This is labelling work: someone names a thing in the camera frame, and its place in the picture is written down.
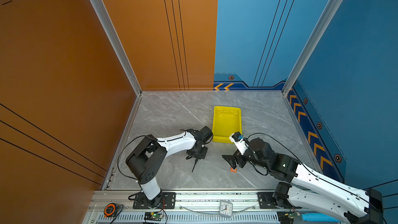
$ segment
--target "square clock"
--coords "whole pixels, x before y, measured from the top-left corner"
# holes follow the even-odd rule
[[[232,202],[220,202],[220,214],[225,217],[232,217]]]

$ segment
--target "marble surface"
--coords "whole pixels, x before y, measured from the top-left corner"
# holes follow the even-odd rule
[[[314,167],[299,133],[294,126],[290,109],[283,102],[281,92],[274,91],[176,91],[143,92],[142,100],[129,134],[129,141],[140,135],[153,134],[155,137],[168,137],[181,133],[180,129],[200,130],[204,126],[212,128],[214,106],[241,108],[242,132],[249,136],[263,132],[283,143],[302,162]],[[261,137],[269,142],[275,152],[289,152],[269,137]],[[133,176],[126,157],[142,138],[132,142],[123,152],[120,168],[123,173]],[[275,189],[278,180],[258,174],[250,164],[237,167],[231,172],[228,163],[221,155],[232,155],[234,144],[211,142],[205,159],[199,160],[194,171],[195,160],[186,160],[185,151],[167,157],[157,173],[157,181],[162,189],[187,188],[258,188]],[[135,180],[114,172],[108,189],[138,189]]]

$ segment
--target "yellow plastic bin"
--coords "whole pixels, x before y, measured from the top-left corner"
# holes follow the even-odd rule
[[[242,120],[240,108],[214,107],[213,141],[232,143],[229,136],[232,133],[242,133]]]

